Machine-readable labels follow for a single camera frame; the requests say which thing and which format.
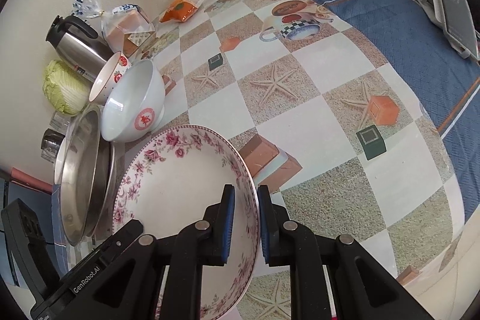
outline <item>orange snack package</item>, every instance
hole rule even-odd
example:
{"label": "orange snack package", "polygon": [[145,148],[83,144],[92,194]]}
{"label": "orange snack package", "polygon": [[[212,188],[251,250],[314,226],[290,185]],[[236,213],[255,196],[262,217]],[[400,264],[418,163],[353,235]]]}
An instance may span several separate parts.
{"label": "orange snack package", "polygon": [[160,22],[167,22],[174,19],[185,22],[198,10],[204,0],[174,0]]}

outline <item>cabbage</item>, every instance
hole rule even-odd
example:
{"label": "cabbage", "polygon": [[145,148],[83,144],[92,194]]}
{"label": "cabbage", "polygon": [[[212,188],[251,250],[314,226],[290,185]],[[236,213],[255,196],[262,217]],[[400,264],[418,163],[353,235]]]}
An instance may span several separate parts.
{"label": "cabbage", "polygon": [[42,90],[57,111],[68,115],[79,113],[90,94],[88,82],[60,60],[52,60],[46,66]]}

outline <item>black kettle handle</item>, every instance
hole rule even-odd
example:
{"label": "black kettle handle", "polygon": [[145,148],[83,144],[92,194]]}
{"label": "black kettle handle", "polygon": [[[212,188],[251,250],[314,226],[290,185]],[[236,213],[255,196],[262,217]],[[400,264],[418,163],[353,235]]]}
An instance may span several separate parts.
{"label": "black kettle handle", "polygon": [[63,19],[62,25],[73,25],[80,29],[85,36],[91,38],[91,39],[96,39],[98,38],[98,33],[97,31],[92,28],[90,25],[88,25],[86,22],[83,22],[80,18],[77,16],[67,16]]}

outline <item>orange cube print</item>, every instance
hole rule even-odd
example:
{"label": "orange cube print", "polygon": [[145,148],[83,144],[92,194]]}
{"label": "orange cube print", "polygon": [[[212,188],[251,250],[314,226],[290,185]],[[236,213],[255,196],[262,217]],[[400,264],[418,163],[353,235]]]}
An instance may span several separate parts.
{"label": "orange cube print", "polygon": [[400,108],[389,96],[374,95],[368,102],[367,111],[375,125],[394,125]]}

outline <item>stainless steel kettle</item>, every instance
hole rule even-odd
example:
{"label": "stainless steel kettle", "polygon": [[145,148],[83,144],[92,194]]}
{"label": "stainless steel kettle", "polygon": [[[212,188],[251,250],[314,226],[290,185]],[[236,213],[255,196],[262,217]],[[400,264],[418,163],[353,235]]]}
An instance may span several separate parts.
{"label": "stainless steel kettle", "polygon": [[60,58],[92,82],[113,56],[97,31],[77,16],[57,16],[46,36],[45,41],[53,45]]}

